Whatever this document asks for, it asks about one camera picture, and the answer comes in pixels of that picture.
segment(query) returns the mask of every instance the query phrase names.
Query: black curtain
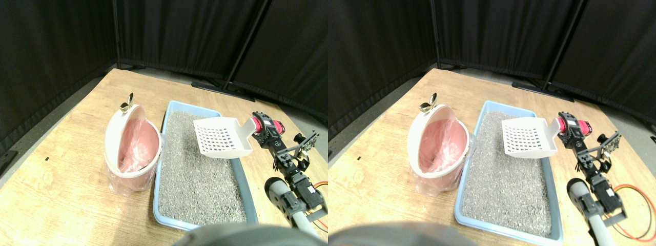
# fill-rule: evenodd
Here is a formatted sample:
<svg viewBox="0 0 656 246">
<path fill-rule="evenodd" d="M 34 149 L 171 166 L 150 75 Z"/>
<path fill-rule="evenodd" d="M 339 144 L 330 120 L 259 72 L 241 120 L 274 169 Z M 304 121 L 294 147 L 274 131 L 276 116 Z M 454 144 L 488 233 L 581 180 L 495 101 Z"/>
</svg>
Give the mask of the black curtain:
<svg viewBox="0 0 656 246">
<path fill-rule="evenodd" d="M 121 63 L 227 79 L 262 1 L 117 0 Z"/>
<path fill-rule="evenodd" d="M 656 2 L 589 1 L 554 84 L 656 124 Z"/>
<path fill-rule="evenodd" d="M 430 2 L 329 1 L 329 139 L 437 60 Z"/>
<path fill-rule="evenodd" d="M 442 63 L 545 79 L 578 2 L 435 3 Z"/>
<path fill-rule="evenodd" d="M 116 59 L 111 1 L 0 1 L 0 154 Z"/>
<path fill-rule="evenodd" d="M 327 120 L 325 2 L 272 1 L 235 85 Z"/>
</svg>

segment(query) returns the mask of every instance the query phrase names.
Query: plastic bag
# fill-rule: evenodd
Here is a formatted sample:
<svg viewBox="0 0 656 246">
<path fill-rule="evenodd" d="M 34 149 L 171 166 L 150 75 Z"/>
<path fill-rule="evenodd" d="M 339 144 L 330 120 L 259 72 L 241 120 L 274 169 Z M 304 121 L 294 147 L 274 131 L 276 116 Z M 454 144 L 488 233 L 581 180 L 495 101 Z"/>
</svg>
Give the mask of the plastic bag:
<svg viewBox="0 0 656 246">
<path fill-rule="evenodd" d="M 412 168 L 410 168 L 410 175 L 413 177 L 415 180 L 415 188 L 422 194 L 425 195 L 431 195 L 431 196 L 437 196 L 442 192 L 448 191 L 448 190 L 453 190 L 455 188 L 458 188 L 458 185 L 460 184 L 460 178 L 462 176 L 462 170 L 464 169 L 465 163 L 469 161 L 469 159 L 472 157 L 472 154 L 476 150 L 475 146 L 475 141 L 474 141 L 474 135 L 470 134 L 470 144 L 469 144 L 469 150 L 466 153 L 465 158 L 462 160 L 460 163 L 454 163 L 452 165 L 458 165 L 458 167 L 454 168 L 450 173 L 447 173 L 443 176 L 437 177 L 437 178 L 423 178 L 419 176 L 417 173 L 415 173 Z"/>
<path fill-rule="evenodd" d="M 453 125 L 458 124 L 454 119 L 442 119 L 426 126 L 419 145 L 419 167 L 422 172 L 439 172 L 458 161 L 464 146 L 456 143 L 458 141 L 453 138 L 459 136 L 451 132 Z"/>
<path fill-rule="evenodd" d="M 153 126 L 148 121 L 141 119 L 131 119 L 126 124 L 119 148 L 118 167 L 121 176 L 110 170 L 107 165 L 104 167 L 111 191 L 129 196 L 136 191 L 152 187 L 157 164 L 159 158 L 162 158 L 165 153 L 166 143 L 162 134 L 162 150 L 159 156 L 155 156 L 159 147 L 159 139 L 157 129 L 152 128 Z"/>
</svg>

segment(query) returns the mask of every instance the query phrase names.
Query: wire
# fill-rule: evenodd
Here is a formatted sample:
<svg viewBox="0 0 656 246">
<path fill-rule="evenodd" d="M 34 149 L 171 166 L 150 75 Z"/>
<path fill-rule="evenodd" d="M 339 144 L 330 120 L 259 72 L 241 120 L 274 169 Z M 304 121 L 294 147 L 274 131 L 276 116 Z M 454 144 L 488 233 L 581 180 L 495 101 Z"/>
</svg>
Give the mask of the wire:
<svg viewBox="0 0 656 246">
<path fill-rule="evenodd" d="M 617 189 L 615 190 L 615 192 L 618 192 L 619 190 L 622 190 L 622 189 L 624 189 L 624 188 L 629 188 L 629 189 L 635 190 L 636 192 L 638 192 L 638 194 L 640 194 L 640 195 L 642 196 L 643 199 L 645 199 L 645 203 L 647 203 L 647 210 L 649 211 L 649 227 L 647 227 L 647 230 L 645 231 L 645 233 L 643 233 L 641 236 L 637 237 L 637 238 L 643 238 L 643 237 L 645 237 L 645 236 L 647 235 L 647 233 L 649 233 L 649 231 L 651 230 L 651 217 L 652 217 L 652 215 L 651 215 L 651 207 L 649 206 L 649 201 L 647 200 L 647 197 L 646 197 L 644 194 L 640 193 L 638 190 L 634 189 L 634 188 L 631 187 L 631 186 L 623 186 L 623 187 L 617 188 Z M 627 235 L 624 235 L 624 233 L 620 232 L 620 231 L 617 229 L 617 227 L 615 227 L 615 225 L 613 225 L 613 229 L 615 229 L 615 231 L 616 231 L 617 233 L 619 233 L 620 235 L 622 235 L 623 237 L 626 237 L 626 238 L 631 239 L 631 237 L 629 237 L 629 236 L 627 236 Z"/>
<path fill-rule="evenodd" d="M 310 213 L 310 212 L 305 212 L 305 214 L 306 214 L 306 215 L 311 215 L 312 213 Z M 319 221 L 319 223 L 321 223 L 323 226 L 325 226 L 326 229 L 328 229 L 328 226 L 326 226 L 326 224 L 324 224 L 323 221 L 321 221 L 320 219 L 317 219 L 317 220 Z M 317 222 L 316 222 L 316 221 L 312 221 L 312 224 L 314 224 L 315 226 L 317 226 L 317 228 L 319 228 L 320 230 L 324 231 L 325 233 L 328 233 L 327 230 L 324 230 L 321 226 L 317 225 Z"/>
<path fill-rule="evenodd" d="M 328 181 L 318 182 L 318 183 L 314 184 L 314 188 L 316 189 L 316 188 L 319 188 L 319 186 L 325 186 L 325 185 L 328 185 Z"/>
<path fill-rule="evenodd" d="M 317 228 L 319 228 L 319 230 L 322 230 L 323 232 L 328 233 L 327 230 L 324 230 L 321 226 L 318 226 L 316 221 L 312 221 L 312 224 L 314 224 L 315 226 L 317 226 Z"/>
<path fill-rule="evenodd" d="M 654 213 L 656 213 L 656 208 L 654 207 L 654 204 L 651 202 L 651 199 L 650 199 L 649 197 L 647 197 L 647 195 L 645 195 L 645 193 L 642 192 L 638 187 L 635 187 L 635 186 L 630 185 L 630 184 L 621 184 L 621 185 L 615 187 L 614 190 L 617 191 L 617 190 L 619 190 L 619 189 L 622 188 L 622 187 L 631 187 L 631 188 L 634 188 L 635 190 L 637 190 L 638 192 L 640 192 L 642 195 L 644 195 L 644 197 L 647 198 L 647 201 L 649 202 L 649 205 L 651 205 L 652 210 L 654 210 Z M 648 242 L 648 241 L 652 241 L 652 240 L 654 240 L 654 238 L 656 238 L 656 233 L 654 233 L 654 235 L 653 235 L 650 239 L 647 239 L 647 240 L 644 240 L 644 239 L 638 239 L 638 238 L 632 236 L 631 234 L 629 234 L 628 232 L 626 232 L 626 230 L 624 230 L 624 228 L 622 228 L 622 226 L 620 226 L 619 223 L 617 223 L 617 226 L 622 230 L 622 232 L 626 233 L 629 237 L 631 237 L 632 239 L 637 240 L 637 241 Z"/>
</svg>

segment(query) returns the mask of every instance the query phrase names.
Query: red wire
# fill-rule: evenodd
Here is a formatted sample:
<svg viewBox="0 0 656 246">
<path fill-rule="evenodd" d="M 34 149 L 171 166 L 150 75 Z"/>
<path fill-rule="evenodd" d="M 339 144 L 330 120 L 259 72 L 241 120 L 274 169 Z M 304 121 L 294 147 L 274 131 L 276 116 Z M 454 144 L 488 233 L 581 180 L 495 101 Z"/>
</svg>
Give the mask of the red wire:
<svg viewBox="0 0 656 246">
<path fill-rule="evenodd" d="M 318 187 L 318 186 L 320 186 L 320 185 L 322 185 L 322 184 L 328 184 L 328 181 L 321 181 L 321 182 L 318 182 L 318 183 L 314 184 L 314 187 Z"/>
<path fill-rule="evenodd" d="M 615 187 L 615 190 L 617 190 L 617 189 L 619 189 L 619 188 L 622 188 L 622 186 L 630 186 L 631 188 L 634 188 L 634 189 L 638 190 L 640 193 L 642 193 L 643 195 L 645 195 L 645 197 L 647 198 L 647 201 L 649 201 L 649 204 L 651 205 L 651 209 L 653 209 L 653 210 L 654 210 L 654 213 L 656 214 L 656 208 L 654 207 L 654 204 L 651 202 L 651 199 L 647 196 L 647 194 L 645 194 L 645 193 L 642 192 L 640 189 L 638 189 L 638 187 L 635 187 L 635 186 L 630 185 L 630 184 L 621 184 L 621 185 L 618 185 L 617 187 Z M 631 234 L 629 234 L 628 232 L 626 232 L 626 230 L 624 230 L 624 228 L 622 228 L 622 226 L 620 226 L 619 223 L 617 223 L 617 226 L 619 226 L 619 228 L 622 229 L 622 231 L 623 231 L 624 233 L 626 233 L 629 237 L 631 237 L 632 239 L 635 239 L 635 240 L 641 241 L 641 242 L 648 242 L 648 241 L 654 240 L 654 238 L 656 238 L 656 233 L 654 233 L 654 236 L 652 236 L 650 239 L 647 239 L 647 240 L 645 240 L 645 239 L 638 239 L 638 238 L 632 236 Z"/>
</svg>

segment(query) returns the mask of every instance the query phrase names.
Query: gray litter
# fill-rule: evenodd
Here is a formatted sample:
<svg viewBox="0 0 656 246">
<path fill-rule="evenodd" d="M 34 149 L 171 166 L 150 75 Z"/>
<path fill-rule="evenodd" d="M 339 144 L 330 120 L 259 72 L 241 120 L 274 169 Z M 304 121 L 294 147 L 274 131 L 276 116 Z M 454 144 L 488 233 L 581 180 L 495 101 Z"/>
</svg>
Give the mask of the gray litter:
<svg viewBox="0 0 656 246">
<path fill-rule="evenodd" d="M 167 121 L 159 174 L 159 212 L 199 226 L 246 222 L 230 160 L 200 153 L 194 131 L 196 119 L 204 117 L 173 111 Z"/>
<path fill-rule="evenodd" d="M 462 215 L 521 232 L 549 237 L 551 214 L 540 159 L 504 153 L 499 111 L 483 116 L 469 165 Z"/>
</svg>

